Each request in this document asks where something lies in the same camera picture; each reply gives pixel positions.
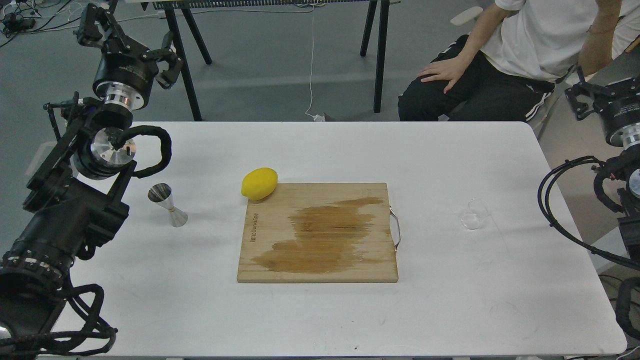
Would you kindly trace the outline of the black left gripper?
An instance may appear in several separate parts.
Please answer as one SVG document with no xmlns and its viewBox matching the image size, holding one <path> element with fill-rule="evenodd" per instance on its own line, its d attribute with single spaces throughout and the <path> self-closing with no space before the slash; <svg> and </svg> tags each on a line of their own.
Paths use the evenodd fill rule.
<svg viewBox="0 0 640 360">
<path fill-rule="evenodd" d="M 89 3 L 73 34 L 80 46 L 105 52 L 94 76 L 95 95 L 104 100 L 115 85 L 125 90 L 132 103 L 131 110 L 143 109 L 149 104 L 154 78 L 163 89 L 172 88 L 184 61 L 172 48 L 174 34 L 171 30 L 163 36 L 160 48 L 150 50 L 131 46 L 130 39 L 115 19 L 117 6 L 116 2 L 105 6 Z"/>
</svg>

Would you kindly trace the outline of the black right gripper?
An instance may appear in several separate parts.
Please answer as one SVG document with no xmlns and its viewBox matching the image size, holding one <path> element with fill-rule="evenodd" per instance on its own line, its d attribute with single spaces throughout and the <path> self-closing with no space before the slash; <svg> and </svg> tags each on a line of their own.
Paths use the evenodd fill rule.
<svg viewBox="0 0 640 360">
<path fill-rule="evenodd" d="M 639 77 L 630 77 L 602 86 L 589 83 L 581 66 L 576 66 L 572 75 L 577 75 L 577 81 L 565 89 L 564 94 L 576 120 L 585 120 L 590 114 L 598 112 L 608 145 L 622 148 L 638 145 Z M 602 100 L 599 110 L 595 107 L 597 100 Z"/>
</svg>

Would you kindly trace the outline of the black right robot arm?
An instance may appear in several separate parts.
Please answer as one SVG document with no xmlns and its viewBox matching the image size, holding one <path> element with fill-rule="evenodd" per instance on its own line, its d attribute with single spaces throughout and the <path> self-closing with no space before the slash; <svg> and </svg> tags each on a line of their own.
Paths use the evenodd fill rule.
<svg viewBox="0 0 640 360">
<path fill-rule="evenodd" d="M 537 202 L 549 226 L 586 249 L 598 272 L 629 273 L 613 298 L 622 330 L 639 339 L 639 77 L 594 84 L 578 68 L 537 139 L 550 162 Z"/>
</svg>

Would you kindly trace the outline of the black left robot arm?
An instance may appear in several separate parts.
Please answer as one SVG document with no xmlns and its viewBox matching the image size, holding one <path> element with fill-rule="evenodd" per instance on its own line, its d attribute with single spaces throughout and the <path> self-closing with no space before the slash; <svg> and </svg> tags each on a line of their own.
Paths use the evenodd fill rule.
<svg viewBox="0 0 640 360">
<path fill-rule="evenodd" d="M 171 32 L 156 50 L 126 35 L 116 6 L 89 3 L 75 33 L 81 46 L 102 53 L 94 96 L 75 92 L 44 105 L 56 143 L 27 183 L 23 209 L 32 219 L 1 258 L 3 360 L 103 354 L 116 339 L 118 330 L 100 315 L 103 288 L 73 285 L 70 271 L 114 239 L 128 218 L 122 198 L 130 180 L 169 165 L 169 133 L 133 126 L 133 112 L 148 105 L 154 81 L 171 88 L 184 63 Z"/>
</svg>

